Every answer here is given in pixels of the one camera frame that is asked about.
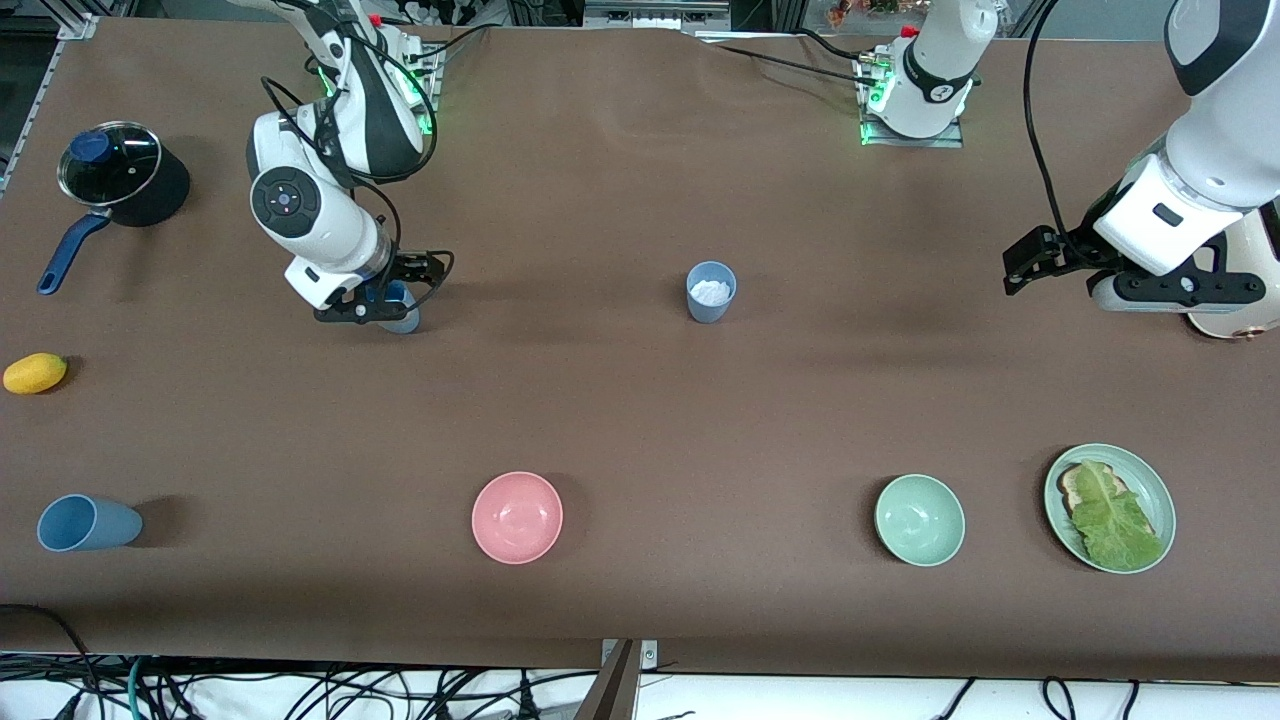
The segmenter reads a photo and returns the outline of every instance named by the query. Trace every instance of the saucepan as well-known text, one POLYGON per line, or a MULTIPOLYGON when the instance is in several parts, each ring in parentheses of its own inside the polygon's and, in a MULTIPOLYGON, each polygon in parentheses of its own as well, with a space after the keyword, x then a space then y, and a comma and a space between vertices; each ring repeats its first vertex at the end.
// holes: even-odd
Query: saucepan
POLYGON ((72 140, 58 163, 58 184, 90 210, 58 243, 36 286, 41 295, 58 292, 88 236, 111 223, 141 228, 177 213, 191 176, 156 133, 138 123, 111 122, 72 140))

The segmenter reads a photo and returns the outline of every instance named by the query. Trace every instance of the white robotic arm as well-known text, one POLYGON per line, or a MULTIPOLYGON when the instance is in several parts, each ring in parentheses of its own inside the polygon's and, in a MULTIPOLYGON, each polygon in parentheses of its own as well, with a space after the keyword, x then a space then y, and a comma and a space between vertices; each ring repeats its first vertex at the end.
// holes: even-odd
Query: white robotic arm
POLYGON ((918 36, 876 49, 887 55, 890 77, 868 101, 868 111, 905 137, 927 138, 947 129, 964 111, 973 70, 998 20, 993 0, 934 0, 918 36))
POLYGON ((250 140, 251 206, 294 255, 285 279, 323 322, 403 320, 416 309, 403 283, 435 287, 448 269, 431 254, 398 254, 347 191, 404 179, 430 156, 431 109, 421 85, 396 65, 420 68, 421 41, 375 28, 360 0, 229 1, 291 22, 332 88, 287 114, 260 117, 250 140))
POLYGON ((1222 232, 1280 195, 1280 0, 1178 0, 1165 23, 1190 109, 1060 237, 1041 225, 1005 252, 1005 291, 1079 269, 1105 310, 1231 313, 1261 300, 1229 268, 1222 232), (1198 268, 1201 247, 1212 268, 1198 268))

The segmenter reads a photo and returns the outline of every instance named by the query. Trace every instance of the blue cup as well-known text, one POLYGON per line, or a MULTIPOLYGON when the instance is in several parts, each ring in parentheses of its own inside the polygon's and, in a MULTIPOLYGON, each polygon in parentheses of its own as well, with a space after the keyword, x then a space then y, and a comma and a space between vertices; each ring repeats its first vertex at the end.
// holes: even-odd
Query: blue cup
MULTIPOLYGON (((374 299, 372 288, 365 288, 365 297, 369 300, 374 299)), ((408 286, 403 281, 392 281, 387 283, 387 301, 399 302, 401 305, 410 307, 413 305, 413 293, 410 292, 408 286)), ((385 323, 378 323, 387 332, 396 334, 410 334, 417 329, 419 323, 422 320, 422 311, 417 307, 410 310, 403 319, 388 320, 385 323)))
POLYGON ((132 507, 87 495, 59 497, 36 524, 40 544, 51 552, 119 547, 141 532, 142 516, 132 507))
POLYGON ((737 278, 733 277, 733 270, 728 269, 728 265, 723 263, 717 263, 714 260, 708 260, 705 263, 699 263, 694 265, 692 270, 689 270, 689 277, 685 278, 685 295, 689 297, 689 314, 694 316, 699 323, 714 323, 724 316, 724 311, 728 310, 728 304, 733 301, 733 296, 737 295, 737 278), (694 299, 694 286, 703 282, 722 282, 728 286, 728 300, 723 305, 703 305, 694 299))

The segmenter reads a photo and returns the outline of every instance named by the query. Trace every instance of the lettuce leaf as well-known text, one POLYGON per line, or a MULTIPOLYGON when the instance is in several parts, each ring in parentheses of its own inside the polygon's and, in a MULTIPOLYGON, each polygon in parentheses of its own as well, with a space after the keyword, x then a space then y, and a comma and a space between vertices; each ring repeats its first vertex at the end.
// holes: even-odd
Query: lettuce leaf
POLYGON ((1089 557, 1111 570, 1139 570, 1160 557, 1164 547, 1151 532, 1133 491, 1116 492, 1111 469, 1085 460, 1075 475, 1080 503, 1071 523, 1084 537, 1089 557))

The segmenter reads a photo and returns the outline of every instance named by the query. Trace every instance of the plate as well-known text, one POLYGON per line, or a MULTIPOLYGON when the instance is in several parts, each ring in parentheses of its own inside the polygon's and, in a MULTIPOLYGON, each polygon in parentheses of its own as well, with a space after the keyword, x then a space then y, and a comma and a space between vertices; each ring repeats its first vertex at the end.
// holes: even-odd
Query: plate
POLYGON ((1134 573, 1151 570, 1158 565, 1169 555, 1169 548, 1174 546, 1174 532, 1178 529, 1178 516, 1174 514, 1174 498, 1169 496, 1169 488, 1165 487, 1165 482, 1160 479, 1156 470, 1151 465, 1147 465, 1142 457, 1123 447, 1097 442, 1073 447, 1053 461, 1053 466, 1048 469, 1048 477, 1044 478, 1044 514, 1048 515, 1048 525, 1053 528, 1057 539, 1062 541, 1062 544, 1071 551, 1071 555, 1079 557, 1080 561, 1091 568, 1097 568, 1103 573, 1115 573, 1116 575, 1133 575, 1134 573), (1062 473, 1085 460, 1096 460, 1111 465, 1116 471, 1116 477, 1124 480, 1124 484, 1138 496, 1138 506, 1147 515, 1152 529, 1156 530, 1156 538, 1160 539, 1160 544, 1164 547, 1160 557, 1146 568, 1112 570, 1089 560, 1089 553, 1084 550, 1084 538, 1080 537, 1079 530, 1071 524, 1071 516, 1066 511, 1062 491, 1057 487, 1057 480, 1061 479, 1062 473))
POLYGON ((876 501, 876 533, 890 552, 920 568, 942 565, 964 542, 964 509, 942 480, 902 475, 876 501))

